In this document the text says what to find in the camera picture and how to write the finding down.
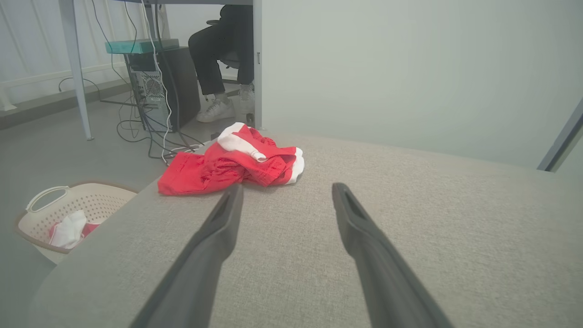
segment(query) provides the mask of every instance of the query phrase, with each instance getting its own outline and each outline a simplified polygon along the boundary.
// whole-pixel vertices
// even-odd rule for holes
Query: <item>white desk leg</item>
[[[263,109],[261,107],[261,5],[262,0],[253,0],[253,48],[255,51],[255,128],[263,130]]]
[[[59,0],[61,8],[61,20],[63,22],[63,32],[65,33],[65,43],[73,81],[75,81],[75,94],[77,104],[81,112],[83,130],[87,140],[93,139],[91,128],[89,127],[89,117],[87,116],[87,104],[85,103],[85,89],[83,87],[83,73],[81,71],[81,57],[79,56],[79,41],[77,40],[77,24],[75,22],[75,5],[73,0]]]

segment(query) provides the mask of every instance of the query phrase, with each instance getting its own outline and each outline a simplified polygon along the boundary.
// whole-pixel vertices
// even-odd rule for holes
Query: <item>laundry basket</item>
[[[57,190],[65,193],[49,204],[33,209],[38,200]],[[16,219],[15,231],[49,260],[59,263],[71,250],[49,244],[48,232],[53,225],[78,210],[83,210],[87,223],[101,224],[135,195],[136,192],[127,187],[99,182],[49,188],[34,196],[26,206],[26,211]]]

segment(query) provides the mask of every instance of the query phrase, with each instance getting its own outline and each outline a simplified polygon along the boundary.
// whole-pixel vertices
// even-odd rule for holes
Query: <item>gray fabric surface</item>
[[[346,183],[457,327],[580,327],[583,197],[552,173],[453,156],[267,134],[304,151],[297,184],[245,185],[212,327],[370,327],[335,221]],[[44,281],[33,327],[127,327],[220,193],[156,183]]]

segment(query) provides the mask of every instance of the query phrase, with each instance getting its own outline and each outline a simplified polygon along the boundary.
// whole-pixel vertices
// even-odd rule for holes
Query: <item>baseboard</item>
[[[87,103],[106,99],[120,93],[129,92],[130,86],[122,80],[100,83],[85,87],[85,101]],[[0,130],[19,124],[37,120],[39,118],[69,110],[78,106],[75,91],[63,91],[54,95],[36,98],[15,105],[16,109],[0,111]]]

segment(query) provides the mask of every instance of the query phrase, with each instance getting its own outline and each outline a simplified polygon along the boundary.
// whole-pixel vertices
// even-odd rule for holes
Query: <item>white sneaker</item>
[[[239,89],[239,101],[241,103],[241,114],[255,113],[255,91],[253,91],[253,82],[251,84],[242,84]]]
[[[219,99],[214,99],[213,103],[205,111],[201,111],[196,115],[196,120],[203,123],[210,123],[221,118],[235,117],[235,106],[231,99],[228,103],[222,102]]]

